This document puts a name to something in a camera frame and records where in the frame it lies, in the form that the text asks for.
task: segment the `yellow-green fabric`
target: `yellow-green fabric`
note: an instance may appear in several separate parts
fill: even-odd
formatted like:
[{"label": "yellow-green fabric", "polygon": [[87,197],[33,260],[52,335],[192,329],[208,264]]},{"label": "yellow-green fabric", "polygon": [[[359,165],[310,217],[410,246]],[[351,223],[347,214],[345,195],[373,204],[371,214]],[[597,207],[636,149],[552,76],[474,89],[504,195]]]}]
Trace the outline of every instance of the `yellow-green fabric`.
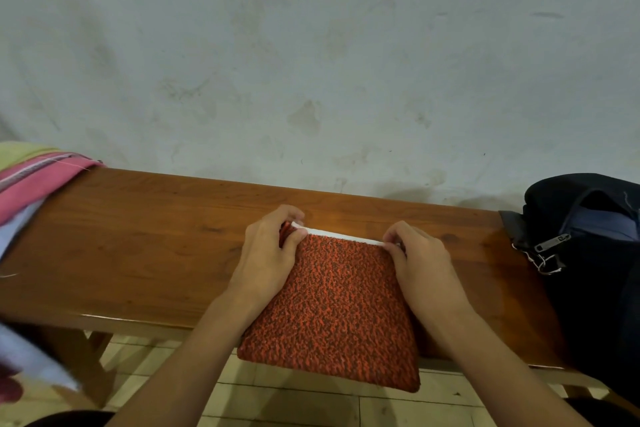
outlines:
[{"label": "yellow-green fabric", "polygon": [[16,142],[14,140],[0,142],[0,171],[51,152],[60,152],[60,149],[34,142]]}]

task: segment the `black bag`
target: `black bag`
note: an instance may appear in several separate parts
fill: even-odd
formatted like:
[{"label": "black bag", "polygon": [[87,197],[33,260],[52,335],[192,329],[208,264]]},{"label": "black bag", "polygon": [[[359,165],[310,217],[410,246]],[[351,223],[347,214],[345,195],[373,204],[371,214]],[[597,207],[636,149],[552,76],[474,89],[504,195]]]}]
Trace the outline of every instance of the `black bag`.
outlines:
[{"label": "black bag", "polygon": [[637,231],[638,208],[640,185],[567,174],[527,189],[522,215],[500,215],[543,275],[575,366],[640,407],[640,241],[573,227],[596,210]]}]

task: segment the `wooden bench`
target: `wooden bench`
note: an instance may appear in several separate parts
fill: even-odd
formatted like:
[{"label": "wooden bench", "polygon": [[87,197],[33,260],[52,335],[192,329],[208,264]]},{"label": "wooden bench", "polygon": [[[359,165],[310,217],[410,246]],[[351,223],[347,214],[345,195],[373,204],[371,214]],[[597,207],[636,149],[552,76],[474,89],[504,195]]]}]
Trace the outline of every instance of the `wooden bench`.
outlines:
[{"label": "wooden bench", "polygon": [[[407,220],[442,239],[470,301],[520,358],[570,366],[540,278],[496,212],[108,168],[50,197],[6,253],[0,275],[15,275],[0,280],[0,315],[37,325],[101,407],[105,334],[183,339],[225,290],[246,226],[281,203],[316,229],[380,239]],[[424,367],[451,367],[429,342],[421,353]]]}]

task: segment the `white wall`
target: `white wall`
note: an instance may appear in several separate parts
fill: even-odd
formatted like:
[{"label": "white wall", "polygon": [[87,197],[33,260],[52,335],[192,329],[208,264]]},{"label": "white wall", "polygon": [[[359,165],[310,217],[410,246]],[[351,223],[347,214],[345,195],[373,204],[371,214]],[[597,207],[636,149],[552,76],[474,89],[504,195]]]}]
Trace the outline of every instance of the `white wall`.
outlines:
[{"label": "white wall", "polygon": [[485,208],[640,181],[640,0],[0,0],[5,133]]}]

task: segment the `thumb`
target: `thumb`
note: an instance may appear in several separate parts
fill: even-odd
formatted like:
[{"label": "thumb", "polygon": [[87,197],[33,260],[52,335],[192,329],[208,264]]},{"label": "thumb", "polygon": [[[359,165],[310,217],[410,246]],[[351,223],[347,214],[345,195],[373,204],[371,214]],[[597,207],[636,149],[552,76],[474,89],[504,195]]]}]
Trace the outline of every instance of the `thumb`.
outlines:
[{"label": "thumb", "polygon": [[307,229],[299,228],[284,240],[282,245],[282,253],[286,260],[291,261],[291,264],[296,260],[296,248],[298,244],[305,239],[309,234]]},{"label": "thumb", "polygon": [[396,270],[398,269],[398,267],[404,267],[404,265],[406,264],[406,255],[398,245],[391,242],[385,242],[382,246],[389,252],[391,258],[394,259]]}]

